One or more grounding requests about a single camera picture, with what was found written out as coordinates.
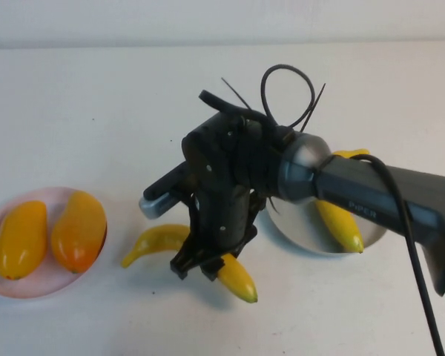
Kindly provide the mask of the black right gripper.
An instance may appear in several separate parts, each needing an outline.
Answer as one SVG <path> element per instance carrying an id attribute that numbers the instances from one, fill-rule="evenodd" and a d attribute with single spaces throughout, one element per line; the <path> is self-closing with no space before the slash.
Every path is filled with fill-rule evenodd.
<path id="1" fill-rule="evenodd" d="M 221 191 L 198 187 L 194 206 L 190 240 L 183 243 L 170 261 L 170 267 L 179 279 L 185 279 L 188 271 L 198 266 L 199 257 L 218 257 L 202 264 L 202 273 L 215 281 L 223 267 L 223 259 L 219 256 L 239 256 L 257 233 L 253 226 L 258 211 L 257 199 L 244 187 Z"/>

